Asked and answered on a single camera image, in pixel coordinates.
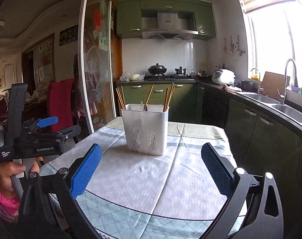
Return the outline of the pink sleeve forearm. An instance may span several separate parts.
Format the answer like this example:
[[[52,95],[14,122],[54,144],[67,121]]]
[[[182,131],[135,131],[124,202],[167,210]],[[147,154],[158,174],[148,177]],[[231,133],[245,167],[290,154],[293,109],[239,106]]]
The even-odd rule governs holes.
[[[18,216],[20,202],[15,195],[12,199],[4,197],[0,193],[0,217],[7,222],[13,221]]]

